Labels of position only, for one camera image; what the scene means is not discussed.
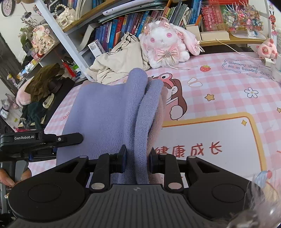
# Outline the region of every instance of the gray ribbed panel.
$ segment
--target gray ribbed panel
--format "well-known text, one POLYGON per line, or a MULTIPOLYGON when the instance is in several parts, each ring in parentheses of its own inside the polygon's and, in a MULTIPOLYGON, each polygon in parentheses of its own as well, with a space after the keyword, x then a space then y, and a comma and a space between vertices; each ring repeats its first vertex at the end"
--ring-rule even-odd
POLYGON ((161 185, 113 185, 108 192, 92 194, 68 218, 50 223, 17 219, 9 228, 205 228, 206 223, 214 225, 196 214, 182 195, 161 185))

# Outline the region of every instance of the yellow border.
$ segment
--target yellow border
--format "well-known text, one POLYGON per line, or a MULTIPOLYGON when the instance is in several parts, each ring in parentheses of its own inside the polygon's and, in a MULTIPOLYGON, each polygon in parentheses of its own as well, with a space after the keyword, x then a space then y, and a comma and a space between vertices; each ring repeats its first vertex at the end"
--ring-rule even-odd
POLYGON ((260 169, 261 169, 261 171, 267 170, 266 159, 265 159, 265 155, 264 155, 264 151, 263 151, 262 142, 260 139, 260 134, 258 132, 254 118, 252 117, 251 114, 249 114, 247 112, 225 114, 225 115, 211 116, 211 117, 203 117, 203 118, 189 119, 189 120, 165 121, 163 123, 162 127, 174 127, 174 126, 182 126, 182 125, 189 125, 189 124, 199 124, 199 123, 214 122, 214 121, 220 121, 220 120, 230 120, 230 119, 236 119, 236 118, 241 118, 241 117, 247 118, 250 122, 252 131, 254 133, 254 138, 255 138, 258 154, 259 154, 260 169))

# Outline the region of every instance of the dark green cloth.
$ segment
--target dark green cloth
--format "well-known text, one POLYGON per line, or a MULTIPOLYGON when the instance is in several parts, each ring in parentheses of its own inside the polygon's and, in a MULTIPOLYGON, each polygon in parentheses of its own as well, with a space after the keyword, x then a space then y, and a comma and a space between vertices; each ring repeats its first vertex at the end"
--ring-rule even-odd
POLYGON ((42 129, 41 119, 45 116, 48 109, 43 107, 43 102, 46 98, 40 101, 31 102, 28 105, 24 105, 22 108, 22 118, 25 118, 23 125, 26 129, 29 129, 31 123, 35 123, 37 130, 42 129))
POLYGON ((50 94, 48 83, 56 77, 60 71, 58 63, 42 67, 25 89, 31 95, 31 102, 40 101, 50 94))

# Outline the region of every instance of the pearl bracelet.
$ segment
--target pearl bracelet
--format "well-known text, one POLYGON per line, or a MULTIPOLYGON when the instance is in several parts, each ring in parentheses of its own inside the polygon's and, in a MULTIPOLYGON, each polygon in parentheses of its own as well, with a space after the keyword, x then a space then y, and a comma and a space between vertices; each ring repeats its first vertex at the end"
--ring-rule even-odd
POLYGON ((63 5, 63 4, 58 4, 58 5, 56 5, 56 7, 55 7, 55 16, 56 16, 56 17, 58 16, 57 10, 58 10, 59 7, 62 7, 62 8, 64 8, 64 9, 67 8, 67 6, 65 6, 65 5, 63 5))

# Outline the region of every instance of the wall clock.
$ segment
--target wall clock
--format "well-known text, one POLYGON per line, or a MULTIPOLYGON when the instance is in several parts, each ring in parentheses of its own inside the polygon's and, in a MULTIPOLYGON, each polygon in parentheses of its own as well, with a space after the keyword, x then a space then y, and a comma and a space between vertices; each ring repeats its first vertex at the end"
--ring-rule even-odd
POLYGON ((2 14, 8 17, 13 14, 16 2, 14 0, 3 0, 1 5, 2 14))

